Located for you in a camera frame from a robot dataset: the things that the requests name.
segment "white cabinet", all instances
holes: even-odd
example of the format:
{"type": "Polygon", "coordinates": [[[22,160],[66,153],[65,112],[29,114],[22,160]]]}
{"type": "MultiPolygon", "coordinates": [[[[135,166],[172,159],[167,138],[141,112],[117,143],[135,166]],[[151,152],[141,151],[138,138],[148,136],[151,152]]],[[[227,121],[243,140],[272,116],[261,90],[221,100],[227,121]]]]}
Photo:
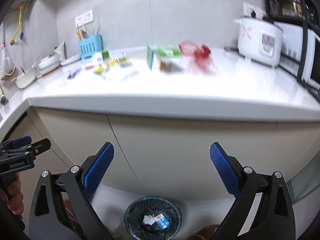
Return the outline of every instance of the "white cabinet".
{"type": "Polygon", "coordinates": [[[313,141],[319,123],[215,122],[117,115],[108,118],[147,194],[178,200],[228,197],[209,158],[213,142],[219,142],[243,166],[264,174],[280,171],[286,181],[320,149],[320,140],[313,141]]]}
{"type": "Polygon", "coordinates": [[[96,155],[105,142],[112,143],[115,157],[101,183],[144,195],[106,115],[44,108],[37,108],[36,111],[57,145],[77,165],[81,165],[87,157],[96,155]]]}
{"type": "MultiPolygon", "coordinates": [[[[28,135],[31,136],[32,142],[43,139],[27,115],[15,128],[9,139],[13,140],[28,135]]],[[[24,195],[23,203],[25,206],[25,211],[22,214],[24,219],[29,220],[34,191],[42,171],[49,170],[52,174],[58,174],[66,172],[68,169],[69,167],[50,149],[36,157],[33,169],[20,172],[21,192],[24,195]]]]}

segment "trash bin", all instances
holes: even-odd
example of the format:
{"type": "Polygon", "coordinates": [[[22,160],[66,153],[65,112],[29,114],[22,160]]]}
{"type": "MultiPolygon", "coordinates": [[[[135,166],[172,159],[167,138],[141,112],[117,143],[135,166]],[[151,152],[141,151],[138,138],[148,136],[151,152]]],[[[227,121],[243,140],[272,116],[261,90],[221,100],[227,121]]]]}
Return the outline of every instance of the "trash bin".
{"type": "Polygon", "coordinates": [[[181,220],[178,204],[160,197],[140,198],[124,214],[125,228],[137,240],[170,240],[179,232],[181,220]]]}

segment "yellow gas hose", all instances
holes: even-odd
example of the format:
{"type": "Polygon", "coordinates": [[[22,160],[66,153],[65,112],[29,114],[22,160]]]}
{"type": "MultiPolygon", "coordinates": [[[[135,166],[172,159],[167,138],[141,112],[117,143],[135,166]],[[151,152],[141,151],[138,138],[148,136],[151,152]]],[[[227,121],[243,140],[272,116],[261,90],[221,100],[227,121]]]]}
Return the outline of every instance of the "yellow gas hose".
{"type": "Polygon", "coordinates": [[[21,29],[21,24],[22,24],[21,18],[22,18],[22,10],[23,10],[23,7],[24,7],[23,3],[20,4],[20,6],[19,6],[20,13],[19,13],[18,29],[17,29],[16,33],[14,34],[12,40],[10,41],[10,45],[11,45],[11,46],[15,43],[14,39],[16,38],[19,30],[21,29]]]}

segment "dish rack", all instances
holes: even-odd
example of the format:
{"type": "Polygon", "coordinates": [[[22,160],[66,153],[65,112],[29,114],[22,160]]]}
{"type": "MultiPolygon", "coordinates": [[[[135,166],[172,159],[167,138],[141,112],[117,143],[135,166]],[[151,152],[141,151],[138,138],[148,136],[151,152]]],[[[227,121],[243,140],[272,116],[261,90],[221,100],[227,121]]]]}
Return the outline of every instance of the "dish rack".
{"type": "Polygon", "coordinates": [[[147,46],[109,50],[110,58],[127,57],[128,59],[146,59],[147,46]]]}
{"type": "Polygon", "coordinates": [[[91,57],[93,54],[102,51],[102,36],[92,35],[87,39],[78,41],[81,59],[91,57]]]}

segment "blue gripper pad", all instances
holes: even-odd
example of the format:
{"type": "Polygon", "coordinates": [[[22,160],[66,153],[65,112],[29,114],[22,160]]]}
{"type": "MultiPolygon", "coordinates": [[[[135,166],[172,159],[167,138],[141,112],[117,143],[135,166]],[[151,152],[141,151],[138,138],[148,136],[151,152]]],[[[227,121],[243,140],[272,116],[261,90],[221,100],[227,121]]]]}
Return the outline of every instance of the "blue gripper pad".
{"type": "Polygon", "coordinates": [[[19,149],[25,147],[32,143],[32,139],[30,136],[26,136],[20,139],[16,139],[12,141],[12,149],[19,149]]]}
{"type": "Polygon", "coordinates": [[[213,143],[210,147],[210,159],[216,167],[228,193],[238,198],[241,193],[239,177],[229,163],[227,155],[216,143],[213,143]]]}
{"type": "Polygon", "coordinates": [[[82,179],[83,194],[85,197],[88,198],[96,192],[104,174],[113,160],[114,153],[115,150],[113,145],[111,143],[106,143],[97,155],[93,156],[95,157],[95,160],[91,167],[87,169],[87,172],[82,179]]]}

